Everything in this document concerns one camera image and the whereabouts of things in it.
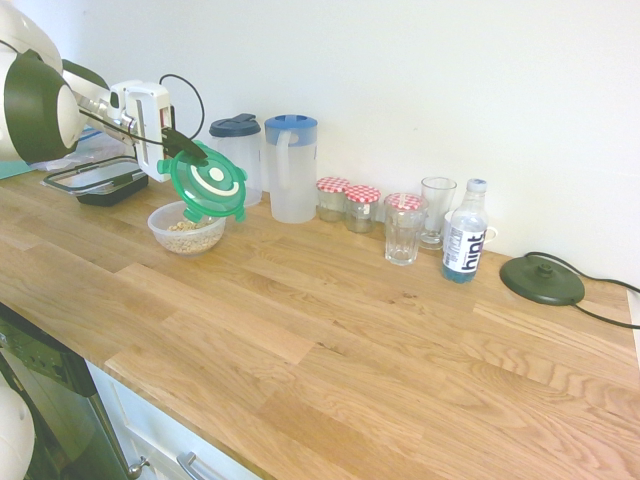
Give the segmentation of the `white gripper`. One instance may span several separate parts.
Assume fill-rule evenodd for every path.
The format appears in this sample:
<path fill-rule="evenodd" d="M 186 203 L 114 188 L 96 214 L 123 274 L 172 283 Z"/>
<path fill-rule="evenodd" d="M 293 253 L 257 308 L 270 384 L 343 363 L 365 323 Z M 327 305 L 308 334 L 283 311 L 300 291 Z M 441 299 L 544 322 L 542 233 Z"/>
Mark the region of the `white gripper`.
<path fill-rule="evenodd" d="M 165 154 L 175 158 L 185 152 L 190 158 L 204 160 L 207 154 L 193 140 L 171 128 L 172 113 L 168 90 L 157 83 L 130 80 L 110 88 L 109 117 L 134 145 L 141 170 L 150 178 L 165 182 L 168 174 L 158 172 Z"/>

